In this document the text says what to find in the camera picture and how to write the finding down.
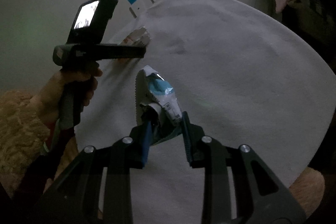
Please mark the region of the tan fuzzy sleeve forearm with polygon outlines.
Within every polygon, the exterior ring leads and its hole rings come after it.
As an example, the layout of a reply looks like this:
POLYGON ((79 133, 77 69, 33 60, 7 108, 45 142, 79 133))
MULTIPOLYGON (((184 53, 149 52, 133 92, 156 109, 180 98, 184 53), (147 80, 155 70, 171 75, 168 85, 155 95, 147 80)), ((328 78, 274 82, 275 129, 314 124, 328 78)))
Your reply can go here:
POLYGON ((50 148, 60 95, 21 90, 1 95, 1 184, 10 198, 19 193, 33 160, 50 148))

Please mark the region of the person's left hand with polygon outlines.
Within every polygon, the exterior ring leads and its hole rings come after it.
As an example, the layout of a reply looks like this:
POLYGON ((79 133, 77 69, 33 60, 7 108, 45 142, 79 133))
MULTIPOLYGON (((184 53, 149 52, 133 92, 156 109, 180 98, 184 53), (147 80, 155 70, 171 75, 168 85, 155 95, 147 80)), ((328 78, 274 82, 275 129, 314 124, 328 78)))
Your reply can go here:
POLYGON ((80 98, 84 106, 88 106, 98 86, 97 78, 101 76, 102 71, 99 68, 94 69, 91 75, 81 72, 68 73, 58 71, 49 79, 40 92, 30 99, 30 105, 36 111, 42 124, 50 132, 53 132, 59 117, 65 88, 69 84, 87 82, 88 87, 84 89, 80 98))

